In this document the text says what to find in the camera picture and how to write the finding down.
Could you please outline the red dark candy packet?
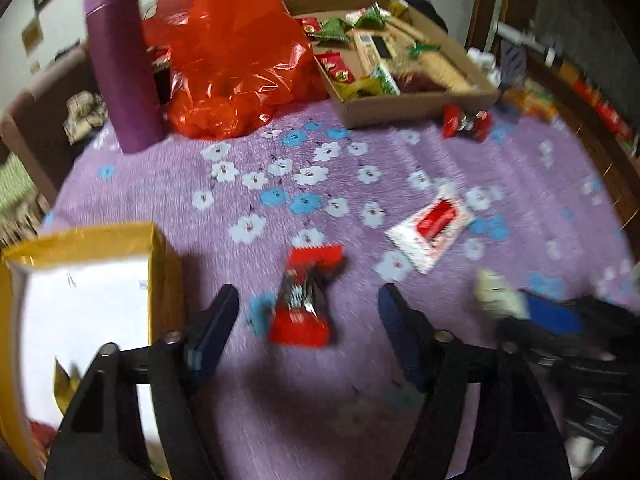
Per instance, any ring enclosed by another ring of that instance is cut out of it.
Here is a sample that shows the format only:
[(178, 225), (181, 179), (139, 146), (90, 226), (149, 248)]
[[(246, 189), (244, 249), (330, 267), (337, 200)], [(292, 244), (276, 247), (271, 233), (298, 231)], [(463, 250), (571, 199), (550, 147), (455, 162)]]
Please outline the red dark candy packet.
[(272, 309), (268, 332), (272, 344), (326, 348), (331, 339), (326, 288), (341, 271), (343, 261), (341, 245), (291, 250)]

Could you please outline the red white snack packet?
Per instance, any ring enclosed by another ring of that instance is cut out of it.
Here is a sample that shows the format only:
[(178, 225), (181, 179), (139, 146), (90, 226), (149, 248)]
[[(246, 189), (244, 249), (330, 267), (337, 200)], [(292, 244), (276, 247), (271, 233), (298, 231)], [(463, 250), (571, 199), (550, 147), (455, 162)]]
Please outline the red white snack packet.
[(474, 220), (460, 198), (440, 192), (427, 206), (386, 230), (385, 235), (419, 273), (427, 274)]

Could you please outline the pale green white packet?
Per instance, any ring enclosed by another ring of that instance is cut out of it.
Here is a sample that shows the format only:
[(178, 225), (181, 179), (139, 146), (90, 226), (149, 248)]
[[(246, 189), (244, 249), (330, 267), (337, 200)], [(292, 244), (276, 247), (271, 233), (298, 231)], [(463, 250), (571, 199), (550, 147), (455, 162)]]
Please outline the pale green white packet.
[(527, 302), (500, 274), (488, 269), (477, 271), (474, 295), (480, 307), (492, 318), (530, 318)]

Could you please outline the purple floral tablecloth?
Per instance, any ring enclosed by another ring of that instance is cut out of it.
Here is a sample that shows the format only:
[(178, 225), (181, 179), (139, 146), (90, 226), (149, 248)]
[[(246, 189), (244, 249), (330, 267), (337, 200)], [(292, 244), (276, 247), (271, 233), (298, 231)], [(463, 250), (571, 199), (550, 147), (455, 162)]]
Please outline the purple floral tablecloth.
[[(427, 274), (385, 235), (444, 192), (475, 220)], [(75, 162), (48, 231), (151, 221), (182, 261), (184, 300), (226, 283), (241, 313), (204, 404), (229, 479), (387, 479), (421, 397), (378, 317), (394, 283), (411, 307), (469, 344), (494, 332), (475, 303), (480, 269), (554, 299), (592, 292), (637, 309), (634, 258), (612, 200), (564, 122), (496, 116), (488, 139), (444, 139), (434, 122), (344, 128), (327, 102), (230, 141), (170, 136), (137, 155), (105, 128)], [(328, 288), (333, 342), (266, 341), (267, 308), (294, 246), (340, 244)]]

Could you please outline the yellow gift box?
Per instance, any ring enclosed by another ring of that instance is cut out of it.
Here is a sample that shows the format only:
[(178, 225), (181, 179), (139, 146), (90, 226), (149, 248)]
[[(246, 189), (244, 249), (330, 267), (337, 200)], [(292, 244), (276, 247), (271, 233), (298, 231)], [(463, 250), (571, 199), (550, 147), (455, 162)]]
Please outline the yellow gift box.
[(86, 226), (1, 253), (1, 435), (36, 478), (39, 428), (63, 413), (55, 371), (83, 375), (114, 342), (145, 347), (186, 324), (181, 263), (153, 223)]

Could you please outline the red wrapped candy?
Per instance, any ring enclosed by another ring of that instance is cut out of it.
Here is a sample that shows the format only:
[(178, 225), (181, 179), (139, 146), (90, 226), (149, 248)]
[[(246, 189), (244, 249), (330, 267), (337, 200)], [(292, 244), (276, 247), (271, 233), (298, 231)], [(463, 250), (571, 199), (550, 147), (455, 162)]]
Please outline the red wrapped candy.
[(442, 137), (451, 139), (464, 136), (477, 143), (483, 143), (489, 136), (492, 116), (486, 110), (476, 114), (466, 114), (461, 107), (454, 104), (442, 108)]

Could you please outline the orange biscuit packs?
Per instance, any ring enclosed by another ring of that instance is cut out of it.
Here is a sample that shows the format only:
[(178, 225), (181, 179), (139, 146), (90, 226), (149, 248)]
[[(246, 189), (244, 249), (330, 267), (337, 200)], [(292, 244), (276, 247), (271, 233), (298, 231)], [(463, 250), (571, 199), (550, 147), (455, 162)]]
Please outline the orange biscuit packs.
[(502, 98), (523, 115), (538, 117), (545, 122), (553, 122), (558, 116), (553, 102), (535, 92), (512, 87), (503, 92)]

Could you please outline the brown cardboard snack tray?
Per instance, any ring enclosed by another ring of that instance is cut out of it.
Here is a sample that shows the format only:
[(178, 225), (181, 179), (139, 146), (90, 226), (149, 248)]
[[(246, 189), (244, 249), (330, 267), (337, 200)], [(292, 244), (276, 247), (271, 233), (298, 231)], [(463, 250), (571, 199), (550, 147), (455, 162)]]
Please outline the brown cardboard snack tray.
[(347, 128), (437, 118), (454, 104), (476, 115), (498, 90), (464, 47), (412, 6), (397, 0), (284, 0), (293, 18), (350, 25), (346, 41), (314, 40), (314, 57), (334, 110)]

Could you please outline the red plastic bag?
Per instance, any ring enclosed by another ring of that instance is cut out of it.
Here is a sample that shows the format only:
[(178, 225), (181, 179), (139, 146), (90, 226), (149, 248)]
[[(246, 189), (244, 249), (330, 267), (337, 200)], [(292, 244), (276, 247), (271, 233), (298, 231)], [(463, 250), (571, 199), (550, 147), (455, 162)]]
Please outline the red plastic bag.
[(145, 41), (170, 54), (171, 127), (246, 136), (282, 107), (326, 98), (311, 43), (282, 0), (157, 0)]

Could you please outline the wooden side shelf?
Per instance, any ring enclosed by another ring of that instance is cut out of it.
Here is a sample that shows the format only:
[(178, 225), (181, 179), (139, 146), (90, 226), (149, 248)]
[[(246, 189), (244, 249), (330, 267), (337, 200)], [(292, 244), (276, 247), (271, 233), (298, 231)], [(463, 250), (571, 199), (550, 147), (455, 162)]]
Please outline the wooden side shelf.
[(562, 118), (601, 171), (622, 230), (638, 250), (639, 131), (631, 128), (584, 72), (554, 47), (503, 22), (494, 29), (500, 39), (525, 49), (527, 75), (550, 92)]

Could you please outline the purple thermos bottle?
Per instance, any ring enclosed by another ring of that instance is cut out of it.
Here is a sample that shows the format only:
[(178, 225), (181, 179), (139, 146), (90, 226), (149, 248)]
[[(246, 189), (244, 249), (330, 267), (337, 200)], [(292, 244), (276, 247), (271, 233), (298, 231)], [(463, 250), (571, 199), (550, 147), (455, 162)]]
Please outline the purple thermos bottle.
[(84, 11), (94, 76), (119, 147), (142, 152), (165, 130), (139, 0), (84, 0)]

